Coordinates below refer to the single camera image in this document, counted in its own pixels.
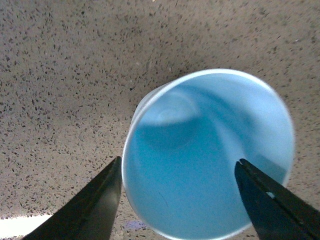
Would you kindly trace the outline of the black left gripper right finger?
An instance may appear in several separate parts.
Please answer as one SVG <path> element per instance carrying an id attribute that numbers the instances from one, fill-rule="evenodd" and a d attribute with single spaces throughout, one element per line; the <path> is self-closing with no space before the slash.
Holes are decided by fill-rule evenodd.
<path id="1" fill-rule="evenodd" d="M 261 240 L 318 240 L 320 212 L 246 159 L 234 168 L 241 200 Z"/>

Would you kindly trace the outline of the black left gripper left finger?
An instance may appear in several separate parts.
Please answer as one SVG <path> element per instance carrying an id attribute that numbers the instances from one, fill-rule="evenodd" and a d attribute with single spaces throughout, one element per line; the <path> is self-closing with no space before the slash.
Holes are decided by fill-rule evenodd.
<path id="1" fill-rule="evenodd" d="M 122 190 L 121 157 L 112 160 L 24 240 L 110 239 Z"/>

